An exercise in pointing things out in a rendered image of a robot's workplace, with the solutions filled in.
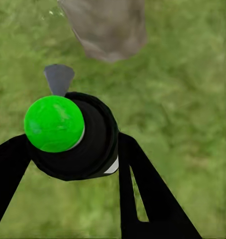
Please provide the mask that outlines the pesticide atomizer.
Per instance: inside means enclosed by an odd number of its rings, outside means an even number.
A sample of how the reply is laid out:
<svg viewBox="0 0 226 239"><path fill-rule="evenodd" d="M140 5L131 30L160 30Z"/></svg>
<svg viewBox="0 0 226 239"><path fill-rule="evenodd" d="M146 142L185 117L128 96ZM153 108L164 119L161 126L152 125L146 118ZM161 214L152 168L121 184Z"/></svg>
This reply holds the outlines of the pesticide atomizer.
<svg viewBox="0 0 226 239"><path fill-rule="evenodd" d="M97 97L68 92L75 73L59 64L43 70L53 96L40 98L25 112L31 160L40 171L63 181L109 176L119 168L120 129Z"/></svg>

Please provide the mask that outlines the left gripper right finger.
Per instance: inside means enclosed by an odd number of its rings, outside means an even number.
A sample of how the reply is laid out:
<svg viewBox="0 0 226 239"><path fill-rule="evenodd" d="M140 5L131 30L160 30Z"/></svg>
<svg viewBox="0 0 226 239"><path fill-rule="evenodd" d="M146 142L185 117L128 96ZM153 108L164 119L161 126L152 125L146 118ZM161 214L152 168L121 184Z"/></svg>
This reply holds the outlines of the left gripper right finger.
<svg viewBox="0 0 226 239"><path fill-rule="evenodd" d="M202 239L137 141L123 133L118 162L122 239ZM149 223L137 218L131 172Z"/></svg>

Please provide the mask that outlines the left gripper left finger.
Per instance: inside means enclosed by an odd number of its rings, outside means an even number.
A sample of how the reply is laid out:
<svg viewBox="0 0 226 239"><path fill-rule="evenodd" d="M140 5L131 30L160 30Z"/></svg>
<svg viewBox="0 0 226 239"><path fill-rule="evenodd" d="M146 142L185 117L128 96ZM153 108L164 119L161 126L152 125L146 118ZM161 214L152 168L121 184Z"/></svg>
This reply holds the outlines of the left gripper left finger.
<svg viewBox="0 0 226 239"><path fill-rule="evenodd" d="M0 221L30 161L26 135L19 135L0 145Z"/></svg>

